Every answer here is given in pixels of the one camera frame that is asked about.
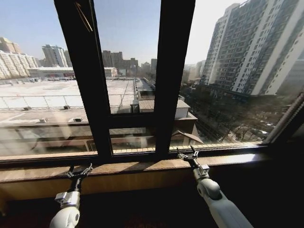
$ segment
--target rooftop vent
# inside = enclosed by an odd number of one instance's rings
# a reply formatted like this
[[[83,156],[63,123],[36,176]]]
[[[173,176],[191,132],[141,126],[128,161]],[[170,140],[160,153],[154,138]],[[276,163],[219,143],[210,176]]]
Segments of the rooftop vent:
[[[81,122],[82,118],[81,117],[75,117],[73,120],[74,120],[74,122]]]

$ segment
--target window sill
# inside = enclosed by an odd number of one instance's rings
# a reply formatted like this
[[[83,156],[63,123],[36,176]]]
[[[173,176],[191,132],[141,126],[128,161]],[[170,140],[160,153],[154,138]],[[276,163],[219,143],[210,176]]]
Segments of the window sill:
[[[209,166],[241,164],[248,162],[259,162],[268,160],[269,157],[263,153],[246,153],[226,156],[200,157],[200,164]],[[189,164],[181,159],[162,160],[158,162],[126,162],[115,164],[104,164],[93,169],[91,176],[140,173],[147,171],[164,171],[187,169]],[[51,168],[9,168],[0,169],[0,183],[64,179],[69,167],[51,167]]]

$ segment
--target window mullion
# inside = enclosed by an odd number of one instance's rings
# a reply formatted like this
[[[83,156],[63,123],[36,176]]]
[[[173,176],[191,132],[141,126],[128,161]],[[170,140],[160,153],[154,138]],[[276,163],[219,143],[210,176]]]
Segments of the window mullion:
[[[100,162],[104,163],[112,155],[107,121],[110,105],[94,7],[91,0],[54,2]]]
[[[161,3],[154,106],[157,157],[170,147],[195,0],[176,1],[174,7],[170,1]]]

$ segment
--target tall residential tower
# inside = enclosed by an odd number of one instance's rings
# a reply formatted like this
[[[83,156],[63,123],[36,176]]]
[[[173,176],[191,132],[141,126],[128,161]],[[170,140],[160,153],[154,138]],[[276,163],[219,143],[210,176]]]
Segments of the tall residential tower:
[[[304,48],[304,1],[251,0],[215,25],[201,84],[274,95]]]
[[[43,53],[46,57],[46,65],[49,67],[68,67],[64,49],[58,46],[46,44],[42,46]]]

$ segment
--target white roof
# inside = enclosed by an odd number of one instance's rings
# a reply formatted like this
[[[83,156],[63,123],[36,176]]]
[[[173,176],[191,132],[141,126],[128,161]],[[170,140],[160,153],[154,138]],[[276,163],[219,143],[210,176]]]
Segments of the white roof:
[[[41,70],[41,71],[56,71],[56,70],[73,70],[72,67],[38,67],[38,68],[31,68],[32,70]]]
[[[178,100],[176,108],[190,108],[184,101]],[[154,109],[154,100],[139,101],[139,109]]]

